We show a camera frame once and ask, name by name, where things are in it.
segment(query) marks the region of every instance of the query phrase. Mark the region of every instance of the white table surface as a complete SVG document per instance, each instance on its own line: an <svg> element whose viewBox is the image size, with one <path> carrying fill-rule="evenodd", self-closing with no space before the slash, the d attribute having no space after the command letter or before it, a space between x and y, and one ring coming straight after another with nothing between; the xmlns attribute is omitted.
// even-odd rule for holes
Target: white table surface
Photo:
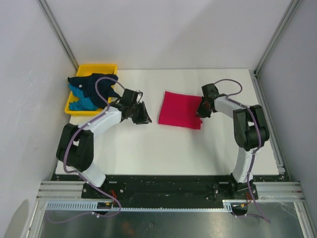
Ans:
<svg viewBox="0 0 317 238"><path fill-rule="evenodd" d="M257 104L247 69L168 69L118 70L119 81L126 88L140 89L153 123L135 125L125 120L95 140L96 164L105 174L116 175L229 175L238 153L233 135L233 120L215 113L203 119L201 130L159 125L157 123L164 92L202 95L201 87L219 79L231 78L243 85L243 91L232 98ZM217 84L220 93L232 93L239 86L232 82ZM123 90L116 85L122 95ZM78 124L89 117L71 117ZM277 175L278 170L270 142L257 156L255 175ZM58 162L56 174L65 174Z"/></svg>

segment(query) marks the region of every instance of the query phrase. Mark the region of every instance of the navy cloth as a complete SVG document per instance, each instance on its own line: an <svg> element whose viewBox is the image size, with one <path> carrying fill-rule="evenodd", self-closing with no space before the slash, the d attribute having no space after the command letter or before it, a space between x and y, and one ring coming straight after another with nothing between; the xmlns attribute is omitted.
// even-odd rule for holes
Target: navy cloth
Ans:
<svg viewBox="0 0 317 238"><path fill-rule="evenodd" d="M95 106L105 108L106 103L98 96L95 90L96 81L101 77L118 80L118 76L115 74L93 73L90 76L68 78L68 82L70 85L80 88L83 91L84 97L90 97ZM120 98L119 94L111 87L114 84L115 82L109 79L103 79L98 83L98 91L106 100L108 100L109 97Z"/></svg>

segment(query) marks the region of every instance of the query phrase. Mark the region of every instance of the metal floor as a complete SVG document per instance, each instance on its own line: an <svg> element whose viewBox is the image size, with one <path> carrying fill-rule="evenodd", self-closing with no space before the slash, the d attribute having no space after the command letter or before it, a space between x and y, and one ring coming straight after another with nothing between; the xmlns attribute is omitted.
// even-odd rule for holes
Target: metal floor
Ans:
<svg viewBox="0 0 317 238"><path fill-rule="evenodd" d="M271 220L221 212L121 212L113 218L84 215L63 224L43 220L41 238L303 238L293 203L262 203ZM251 204L249 213L256 213ZM78 211L46 211L61 221Z"/></svg>

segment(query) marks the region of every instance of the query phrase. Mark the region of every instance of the teal cloth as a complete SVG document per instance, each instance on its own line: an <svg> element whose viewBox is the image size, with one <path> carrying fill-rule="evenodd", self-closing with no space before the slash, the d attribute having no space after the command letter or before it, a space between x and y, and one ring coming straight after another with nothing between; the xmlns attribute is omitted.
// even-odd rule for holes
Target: teal cloth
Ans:
<svg viewBox="0 0 317 238"><path fill-rule="evenodd" d="M70 90L73 92L74 96L79 98L77 102L69 103L69 109L72 111L95 111L98 109L93 102L90 100L90 97L85 98L83 90L80 88L74 87L71 84L68 85Z"/></svg>

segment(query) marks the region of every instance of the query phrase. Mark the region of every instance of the fabric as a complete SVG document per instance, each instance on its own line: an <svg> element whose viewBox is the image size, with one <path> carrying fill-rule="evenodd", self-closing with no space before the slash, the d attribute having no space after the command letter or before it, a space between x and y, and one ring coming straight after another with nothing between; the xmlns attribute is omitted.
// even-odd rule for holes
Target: fabric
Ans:
<svg viewBox="0 0 317 238"><path fill-rule="evenodd" d="M158 123L199 130L203 121L196 115L201 97L166 92Z"/></svg>
<svg viewBox="0 0 317 238"><path fill-rule="evenodd" d="M68 82L72 86L81 89L83 96L85 98L89 97L95 106L105 108L106 103L98 96L95 89L95 83L101 77L110 77L118 80L118 76L115 74L92 73L90 76L68 78ZM109 97L120 98L111 87L114 84L115 82L109 79L103 79L98 83L98 91L106 100Z"/></svg>
<svg viewBox="0 0 317 238"><path fill-rule="evenodd" d="M70 90L73 92L74 96L79 98L77 102L69 103L69 109L72 111L95 111L98 109L97 106L93 104L89 97L85 98L83 90L76 88L72 85L68 85Z"/></svg>

